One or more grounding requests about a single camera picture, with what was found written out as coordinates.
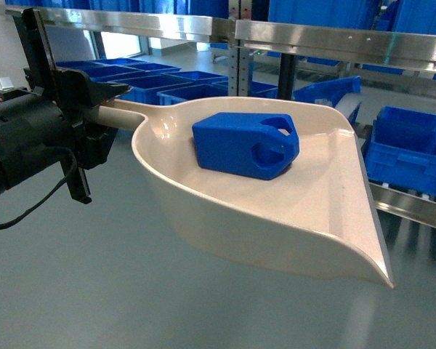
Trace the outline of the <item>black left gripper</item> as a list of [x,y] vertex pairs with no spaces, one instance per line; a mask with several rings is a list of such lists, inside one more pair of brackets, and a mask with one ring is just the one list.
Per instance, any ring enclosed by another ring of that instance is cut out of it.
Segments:
[[88,204],[92,201],[84,169],[104,164],[117,135],[117,129],[83,122],[77,108],[77,89],[86,83],[83,105],[97,107],[130,91],[128,84],[97,82],[78,71],[57,68],[49,45],[44,22],[37,8],[7,9],[13,17],[28,61],[25,73],[32,92],[59,109],[59,119],[45,126],[43,136],[49,139],[48,148],[67,151],[60,160],[71,198]]

